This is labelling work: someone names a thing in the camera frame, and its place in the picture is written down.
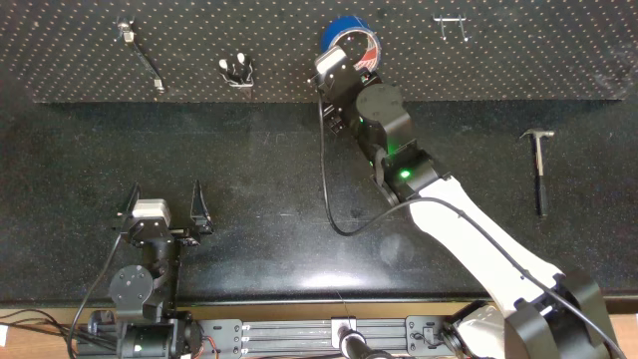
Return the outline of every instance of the black tabletop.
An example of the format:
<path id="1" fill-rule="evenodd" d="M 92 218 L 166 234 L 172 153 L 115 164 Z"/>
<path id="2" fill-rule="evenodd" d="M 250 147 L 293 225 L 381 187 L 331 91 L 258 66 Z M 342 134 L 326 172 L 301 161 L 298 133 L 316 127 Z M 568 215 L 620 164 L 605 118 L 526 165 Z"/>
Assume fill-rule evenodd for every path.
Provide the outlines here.
<path id="1" fill-rule="evenodd" d="M 638 293 L 638 111 L 631 103 L 408 103 L 419 143 L 516 240 L 562 269 L 578 265 L 606 294 Z M 549 217 L 535 215 L 526 129 L 544 143 Z M 327 222 L 314 105 L 96 104 L 20 107 L 0 114 L 0 303 L 76 304 L 115 234 L 118 204 L 138 181 L 188 220 L 194 180 L 215 234 L 188 248 L 182 304 L 344 299 L 471 299 L 480 285 L 406 212 L 352 238 Z M 339 224 L 388 208 L 347 133 L 327 134 Z M 95 292 L 139 263 L 121 246 Z"/>

